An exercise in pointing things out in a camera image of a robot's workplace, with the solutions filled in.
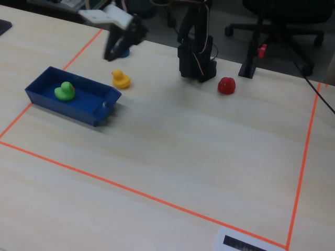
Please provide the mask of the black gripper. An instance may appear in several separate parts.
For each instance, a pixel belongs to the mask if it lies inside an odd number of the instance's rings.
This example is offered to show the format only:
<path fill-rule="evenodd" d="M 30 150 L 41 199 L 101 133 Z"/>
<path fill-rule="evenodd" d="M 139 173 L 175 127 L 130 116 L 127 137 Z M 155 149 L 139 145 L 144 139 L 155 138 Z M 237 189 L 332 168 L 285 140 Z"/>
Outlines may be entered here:
<path fill-rule="evenodd" d="M 140 44 L 147 36 L 148 29 L 138 15 L 134 15 L 126 31 L 111 24 L 105 45 L 104 59 L 113 61 L 120 58 L 132 45 Z"/>

